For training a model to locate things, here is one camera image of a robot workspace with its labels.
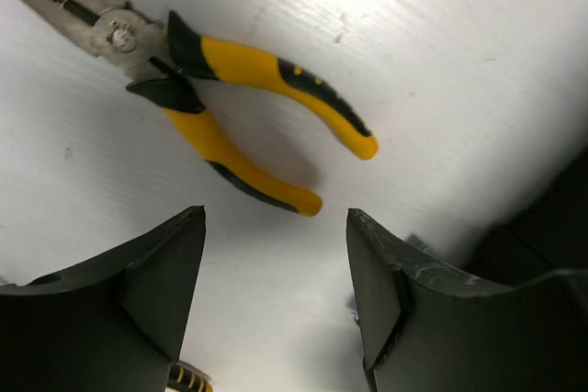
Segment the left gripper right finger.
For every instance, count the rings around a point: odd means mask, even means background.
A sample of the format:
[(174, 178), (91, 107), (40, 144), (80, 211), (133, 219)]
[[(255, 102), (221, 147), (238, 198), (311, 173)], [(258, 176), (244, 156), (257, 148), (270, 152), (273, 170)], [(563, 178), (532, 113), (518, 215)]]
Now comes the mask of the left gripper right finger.
[(365, 211), (346, 246), (373, 391), (584, 391), (587, 273), (505, 286), (396, 237)]

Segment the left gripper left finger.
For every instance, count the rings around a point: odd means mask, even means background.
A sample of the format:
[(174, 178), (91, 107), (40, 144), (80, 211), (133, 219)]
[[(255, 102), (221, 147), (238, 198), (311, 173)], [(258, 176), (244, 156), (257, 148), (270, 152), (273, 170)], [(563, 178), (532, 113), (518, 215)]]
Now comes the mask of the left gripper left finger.
[(206, 238), (193, 206), (25, 285), (1, 287), (4, 391), (166, 391)]

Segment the black plastic toolbox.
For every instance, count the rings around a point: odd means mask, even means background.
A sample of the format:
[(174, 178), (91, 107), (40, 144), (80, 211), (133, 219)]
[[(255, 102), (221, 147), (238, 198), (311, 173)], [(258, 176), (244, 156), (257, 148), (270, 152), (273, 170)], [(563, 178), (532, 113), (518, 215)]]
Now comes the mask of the black plastic toolbox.
[(465, 271), (507, 286), (558, 269), (587, 267), (587, 152), (532, 204), (494, 225), (475, 245)]

